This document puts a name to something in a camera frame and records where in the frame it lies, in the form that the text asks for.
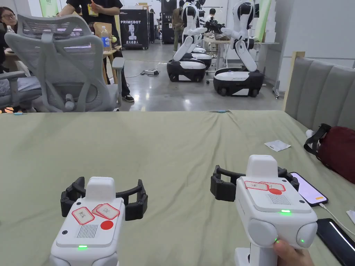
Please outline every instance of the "smartphone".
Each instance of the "smartphone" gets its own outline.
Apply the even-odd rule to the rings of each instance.
[[[317,221],[317,235],[342,266],[355,265],[355,242],[331,218]]]
[[[312,186],[306,179],[300,176],[298,173],[290,173],[297,178],[300,188],[298,193],[306,200],[306,202],[311,206],[317,206],[319,203],[327,203],[328,198],[324,196],[318,189]]]

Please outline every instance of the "black bag strap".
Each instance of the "black bag strap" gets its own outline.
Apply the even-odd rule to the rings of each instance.
[[[309,139],[306,140],[306,143],[303,145],[303,148],[305,148],[306,151],[308,151],[309,153],[317,156],[317,144],[318,141],[323,138],[323,136],[329,132],[329,130],[332,127],[330,125],[327,124],[321,124],[321,126],[319,127],[319,129],[317,130],[317,132],[310,137]]]

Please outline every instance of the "concrete floor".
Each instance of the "concrete floor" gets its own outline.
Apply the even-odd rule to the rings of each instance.
[[[280,110],[282,98],[275,99],[270,87],[263,87],[256,98],[222,97],[207,85],[192,82],[171,82],[166,65],[173,57],[173,45],[151,44],[149,49],[125,50],[125,76],[135,103],[123,102],[120,111],[215,111],[215,110]],[[156,66],[157,77],[137,76]]]

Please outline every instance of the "green tablecloth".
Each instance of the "green tablecloth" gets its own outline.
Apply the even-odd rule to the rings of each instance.
[[[0,115],[1,265],[47,266],[64,218],[60,193],[79,176],[109,176],[117,191],[143,180],[142,220],[124,223],[122,266],[234,265],[249,242],[234,203],[209,191],[215,165],[245,172],[251,154],[270,154],[329,198],[350,229],[355,185],[303,149],[306,128],[281,111],[35,113]],[[265,142],[292,146],[274,152]],[[329,217],[320,207],[319,218]],[[316,237],[315,265],[338,265]]]

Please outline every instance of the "speaker grille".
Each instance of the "speaker grille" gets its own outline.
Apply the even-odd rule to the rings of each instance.
[[[76,238],[95,238],[99,225],[82,225]]]
[[[275,195],[275,194],[267,194],[267,195],[272,204],[291,205],[288,198],[284,195]]]

